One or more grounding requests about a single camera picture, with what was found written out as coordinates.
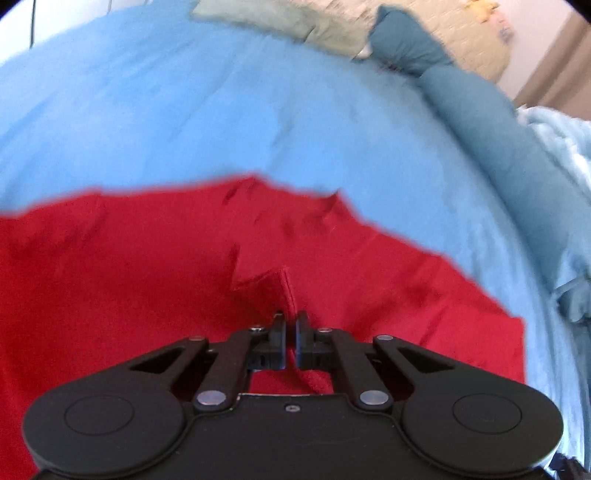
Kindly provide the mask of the teal folded duvet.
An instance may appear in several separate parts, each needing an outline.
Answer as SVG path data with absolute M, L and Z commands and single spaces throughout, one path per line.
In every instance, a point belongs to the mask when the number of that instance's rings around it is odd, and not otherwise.
M 436 65 L 418 80 L 504 202 L 564 317 L 590 317 L 590 199 L 482 77 Z

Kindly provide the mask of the green pillow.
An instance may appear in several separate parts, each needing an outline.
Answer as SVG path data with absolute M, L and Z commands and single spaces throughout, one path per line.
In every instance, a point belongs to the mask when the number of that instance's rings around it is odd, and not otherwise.
M 370 57 L 369 33 L 351 20 L 291 1 L 198 1 L 191 16 L 286 36 L 349 59 Z

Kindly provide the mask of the beige quilted headboard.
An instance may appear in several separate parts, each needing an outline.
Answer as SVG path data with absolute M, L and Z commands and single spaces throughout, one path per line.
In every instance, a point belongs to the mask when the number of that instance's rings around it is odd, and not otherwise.
M 311 1 L 309 6 L 369 31 L 382 5 L 406 10 L 446 48 L 464 70 L 498 82 L 510 61 L 510 47 L 488 24 L 481 23 L 465 1 Z

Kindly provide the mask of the yellow pikachu plush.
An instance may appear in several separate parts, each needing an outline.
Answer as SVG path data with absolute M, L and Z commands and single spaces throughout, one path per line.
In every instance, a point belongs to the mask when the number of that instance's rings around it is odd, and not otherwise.
M 475 15 L 478 22 L 485 23 L 499 8 L 499 2 L 495 0 L 466 0 L 465 8 Z

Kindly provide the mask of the teal pillow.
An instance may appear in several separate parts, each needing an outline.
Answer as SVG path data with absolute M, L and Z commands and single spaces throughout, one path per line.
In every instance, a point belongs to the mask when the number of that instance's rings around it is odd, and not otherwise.
M 381 5 L 369 34 L 370 56 L 388 68 L 420 77 L 434 66 L 454 66 L 444 45 L 408 10 Z

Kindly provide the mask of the light blue fluffy blanket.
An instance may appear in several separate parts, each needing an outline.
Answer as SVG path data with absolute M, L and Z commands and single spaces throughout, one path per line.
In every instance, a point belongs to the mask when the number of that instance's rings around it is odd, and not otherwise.
M 547 107 L 517 109 L 518 121 L 528 127 L 554 163 L 590 198 L 590 121 Z

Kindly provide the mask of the red cloth garment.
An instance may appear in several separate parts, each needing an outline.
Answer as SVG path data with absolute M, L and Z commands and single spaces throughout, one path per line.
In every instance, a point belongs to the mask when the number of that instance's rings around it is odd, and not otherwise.
M 194 334 L 221 341 L 300 311 L 362 342 L 388 333 L 525 378 L 520 319 L 337 194 L 256 177 L 89 193 L 1 217 L 2 477 L 33 475 L 21 422 L 45 391 Z

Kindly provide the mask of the brown curtain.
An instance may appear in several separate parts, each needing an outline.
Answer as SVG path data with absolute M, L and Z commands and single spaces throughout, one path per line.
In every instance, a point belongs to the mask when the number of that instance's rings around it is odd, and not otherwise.
M 590 119 L 590 24 L 572 13 L 550 49 L 514 100 L 571 117 Z

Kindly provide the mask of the blue bed sheet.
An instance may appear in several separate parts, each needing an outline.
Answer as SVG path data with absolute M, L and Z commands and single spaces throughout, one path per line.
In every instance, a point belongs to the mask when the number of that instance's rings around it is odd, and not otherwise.
M 185 1 L 67 30 L 1 67 L 1 208 L 257 173 L 339 192 L 446 255 L 527 325 L 527 376 L 590 460 L 580 342 L 494 186 L 408 76 L 190 18 Z

